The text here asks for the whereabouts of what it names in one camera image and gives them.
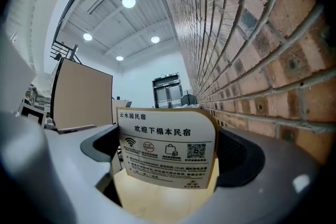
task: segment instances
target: ceiling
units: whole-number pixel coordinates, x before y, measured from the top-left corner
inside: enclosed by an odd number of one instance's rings
[[[124,57],[122,64],[141,60],[149,51],[177,45],[164,0],[136,0],[132,8],[124,7],[121,0],[75,0],[61,31],[113,61],[117,61],[116,56]],[[91,41],[84,41],[85,31],[92,35]],[[152,43],[153,36],[160,42]]]

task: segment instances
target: ceiling light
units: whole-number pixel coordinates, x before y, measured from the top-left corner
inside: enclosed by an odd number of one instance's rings
[[[152,41],[153,43],[158,43],[158,42],[160,41],[160,38],[157,37],[157,36],[154,36],[154,37],[152,37],[151,41]]]
[[[135,5],[135,0],[122,0],[122,4],[123,4],[126,8],[131,8],[131,7],[134,7],[134,5]]]
[[[92,36],[91,36],[89,33],[85,33],[85,34],[83,35],[83,38],[84,38],[85,40],[87,40],[87,41],[92,40]]]

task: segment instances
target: qr code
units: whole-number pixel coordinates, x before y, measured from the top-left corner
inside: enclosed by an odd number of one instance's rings
[[[188,144],[187,158],[204,158],[205,144]]]

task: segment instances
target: railing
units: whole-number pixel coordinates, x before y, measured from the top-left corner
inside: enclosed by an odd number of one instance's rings
[[[73,48],[70,48],[64,45],[63,43],[60,43],[55,40],[55,42],[51,46],[50,57],[52,57],[56,61],[59,61],[61,57],[64,57],[76,63],[82,64],[81,61],[76,56],[77,48],[78,48],[78,45],[75,45]]]

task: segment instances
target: wifi icon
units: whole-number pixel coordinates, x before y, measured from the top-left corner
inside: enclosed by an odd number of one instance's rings
[[[127,143],[130,144],[130,146],[133,146],[135,144],[135,140],[132,139],[132,138],[126,138],[125,140],[126,140]]]

